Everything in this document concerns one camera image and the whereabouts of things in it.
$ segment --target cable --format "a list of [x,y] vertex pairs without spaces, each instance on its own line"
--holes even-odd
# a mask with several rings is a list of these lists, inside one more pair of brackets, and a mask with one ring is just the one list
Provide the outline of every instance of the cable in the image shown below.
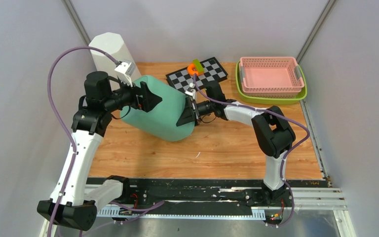
[[285,207],[285,202],[284,199],[281,199],[281,216],[284,214],[284,207]]
[[135,209],[135,208],[131,208],[131,207],[125,206],[125,205],[120,204],[120,203],[115,202],[115,201],[110,202],[110,204],[117,205],[117,206],[119,206],[119,207],[121,207],[121,208],[124,208],[124,209],[127,209],[127,210],[129,210],[129,211],[137,211],[137,212],[151,211],[151,210],[154,210],[154,209],[156,209],[156,208],[162,206],[164,203],[165,203],[164,201],[160,201],[160,202],[156,203],[155,205],[153,205],[153,206],[151,206],[151,207],[149,207],[149,208],[147,208],[147,209]]
[[122,118],[124,118],[125,116],[127,116],[127,114],[130,112],[130,110],[131,110],[131,107],[129,106],[127,112],[125,113],[125,115],[121,116],[120,118],[117,118],[117,117],[115,117],[114,115],[111,114],[111,117],[112,117],[113,119],[116,119],[116,120],[122,119]]
[[139,198],[137,197],[136,194],[132,194],[132,195],[130,195],[130,197],[135,197],[136,198],[136,202],[134,203],[134,206],[133,206],[133,208],[136,208],[137,207],[137,202],[139,201]]
[[110,225],[110,224],[115,224],[115,223],[120,222],[120,225],[123,225],[123,224],[127,224],[127,223],[130,223],[130,222],[136,221],[136,220],[139,219],[140,217],[146,215],[149,211],[154,210],[154,209],[156,209],[156,208],[162,206],[164,203],[165,203],[165,201],[160,201],[160,202],[156,203],[155,205],[153,205],[152,207],[147,208],[147,209],[134,209],[134,208],[130,208],[130,207],[128,207],[128,206],[124,206],[124,205],[122,205],[122,204],[120,204],[120,203],[117,203],[117,202],[115,202],[115,201],[112,201],[112,202],[110,202],[110,204],[114,204],[114,205],[120,206],[120,207],[122,207],[122,208],[124,208],[124,209],[127,209],[127,210],[130,210],[130,211],[132,211],[132,210],[134,210],[134,211],[139,211],[139,212],[142,211],[143,213],[141,213],[140,215],[138,215],[138,216],[136,216],[135,218],[130,219],[130,220],[126,220],[126,221],[114,221],[114,222],[110,221],[110,222],[107,222],[107,223],[105,223],[105,224],[102,224],[102,225],[100,225],[100,226],[98,226],[98,227],[95,227],[95,228],[93,228],[93,229],[87,231],[87,232],[84,234],[84,236],[87,235],[87,234],[89,234],[89,233],[91,233],[91,232],[94,232],[95,230],[98,230],[98,229],[100,229],[100,228],[102,228],[102,227],[105,227],[105,226],[107,226],[107,225]]
[[214,116],[214,118],[213,118],[213,120],[211,120],[211,121],[208,121],[208,122],[204,122],[204,117],[206,117],[207,115],[204,115],[203,117],[201,117],[201,121],[203,122],[203,123],[211,123],[212,121],[214,121],[214,120],[216,120],[216,118],[217,118],[217,116]]
[[281,166],[280,166],[280,178],[284,182],[284,184],[288,187],[288,191],[290,192],[290,195],[291,195],[291,204],[292,204],[292,207],[291,207],[290,215],[288,216],[287,220],[284,223],[281,223],[280,225],[273,225],[273,224],[268,224],[268,223],[265,224],[265,225],[270,225],[270,226],[273,226],[273,227],[276,227],[276,228],[278,228],[279,226],[286,225],[291,220],[291,217],[293,216],[293,213],[294,213],[294,196],[293,196],[293,190],[291,189],[290,184],[287,182],[287,180],[284,179],[284,172],[283,172],[284,163],[285,163],[285,160],[287,159],[288,154],[291,151],[293,151],[296,147],[298,147],[301,143],[303,143],[305,140],[307,140],[310,137],[310,131],[303,124],[301,124],[301,123],[299,123],[299,122],[297,122],[295,120],[292,120],[290,118],[287,118],[287,117],[284,117],[282,115],[279,115],[279,114],[277,114],[277,113],[275,113],[273,111],[270,111],[270,110],[258,109],[258,108],[254,108],[254,107],[249,106],[249,105],[232,104],[232,103],[227,103],[227,102],[223,102],[223,101],[219,101],[219,100],[215,100],[213,98],[210,98],[210,97],[208,97],[206,94],[204,94],[200,90],[200,88],[198,87],[197,83],[195,83],[196,79],[197,79],[197,75],[194,74],[193,77],[192,77],[192,80],[193,80],[193,83],[195,85],[195,88],[197,89],[198,92],[200,92],[200,94],[202,96],[204,96],[209,101],[212,101],[212,102],[215,102],[215,103],[218,103],[218,104],[222,104],[222,105],[227,105],[227,106],[236,106],[236,107],[242,107],[242,108],[250,109],[250,110],[253,110],[253,111],[265,112],[265,113],[271,114],[273,116],[276,116],[276,117],[278,117],[280,119],[284,119],[284,120],[286,120],[288,122],[294,123],[295,125],[301,127],[302,129],[304,129],[306,131],[307,135],[303,139],[301,139],[298,143],[296,143],[295,145],[293,145],[287,151],[287,153],[283,156],[282,161],[281,161]]
[[94,51],[100,52],[100,53],[104,54],[105,56],[107,56],[114,64],[118,64],[118,61],[105,51],[102,51],[98,48],[89,47],[89,46],[79,46],[79,47],[74,47],[74,48],[68,49],[65,52],[63,52],[62,54],[60,54],[60,56],[57,57],[56,60],[51,65],[50,72],[48,73],[48,77],[47,77],[47,96],[48,96],[48,100],[50,102],[51,109],[53,110],[54,114],[56,115],[57,120],[59,121],[60,125],[62,126],[63,130],[65,131],[66,135],[68,136],[68,138],[72,144],[73,153],[72,153],[71,163],[69,164],[68,171],[66,172],[65,179],[63,181],[62,187],[61,187],[60,192],[59,192],[59,196],[57,197],[56,203],[54,204],[54,208],[53,208],[53,211],[52,211],[51,216],[50,216],[50,223],[49,223],[48,229],[47,229],[47,237],[51,237],[51,229],[53,227],[54,218],[56,217],[57,208],[59,207],[60,201],[62,200],[62,196],[63,196],[63,193],[66,189],[66,185],[68,183],[70,174],[72,172],[73,165],[74,165],[75,159],[76,159],[76,153],[77,153],[76,142],[73,139],[73,136],[70,134],[65,123],[63,122],[62,117],[60,117],[60,114],[57,111],[56,106],[54,105],[53,97],[51,95],[51,76],[53,75],[54,68],[56,67],[57,63],[66,54],[71,53],[71,52],[76,51],[76,50],[80,50],[80,49],[89,49],[89,50],[94,50]]
[[121,85],[121,82],[120,82],[119,79],[115,79],[115,78],[113,78],[113,77],[108,77],[108,80],[112,80],[112,81],[114,81],[114,82],[117,82],[119,85]]

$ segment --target orange object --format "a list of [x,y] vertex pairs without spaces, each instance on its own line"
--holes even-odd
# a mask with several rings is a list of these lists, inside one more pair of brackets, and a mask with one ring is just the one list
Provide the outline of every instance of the orange object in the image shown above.
[[188,71],[188,73],[189,73],[191,76],[194,76],[194,74],[197,74],[197,76],[203,74],[203,73],[200,73],[199,71],[197,71],[197,69],[195,68],[194,63],[191,63],[191,64],[187,67],[187,71]]

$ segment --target red wire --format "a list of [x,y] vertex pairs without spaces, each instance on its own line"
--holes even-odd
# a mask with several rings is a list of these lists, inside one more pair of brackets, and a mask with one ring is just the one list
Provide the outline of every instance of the red wire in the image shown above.
[[136,194],[132,194],[132,195],[130,195],[130,197],[135,197],[136,198],[136,202],[134,203],[134,208],[136,208],[137,207],[137,200],[138,200],[137,195]]
[[282,215],[282,213],[284,212],[284,199],[281,199],[281,214],[280,215]]

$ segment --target checkerboard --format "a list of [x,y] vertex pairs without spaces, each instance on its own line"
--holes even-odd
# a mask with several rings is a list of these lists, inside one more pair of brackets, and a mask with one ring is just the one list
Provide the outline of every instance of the checkerboard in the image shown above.
[[[204,83],[208,81],[216,80],[221,82],[227,79],[227,72],[215,57],[201,61],[200,63],[204,68],[204,74],[198,76],[196,81],[200,89],[203,89]],[[166,80],[171,87],[174,87],[180,92],[185,92],[190,87],[190,83],[193,82],[192,76],[188,74],[187,68],[182,68],[167,74]]]

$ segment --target white cylinder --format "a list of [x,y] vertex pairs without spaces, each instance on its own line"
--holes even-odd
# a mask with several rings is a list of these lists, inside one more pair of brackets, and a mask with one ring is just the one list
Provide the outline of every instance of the white cylinder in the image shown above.
[[[89,46],[99,48],[111,54],[116,60],[129,60],[135,63],[133,57],[127,49],[127,46],[124,43],[123,38],[119,34],[107,32],[102,35],[98,35],[91,41]],[[98,71],[107,72],[108,75],[117,78],[117,75],[114,71],[115,64],[109,58],[107,58],[104,54],[94,50],[91,50],[91,53]],[[140,74],[139,69],[136,67],[133,74],[131,75],[131,79],[132,81],[135,81],[141,76],[142,75]],[[118,83],[115,83],[114,81],[110,81],[110,83],[112,90],[120,88]]]

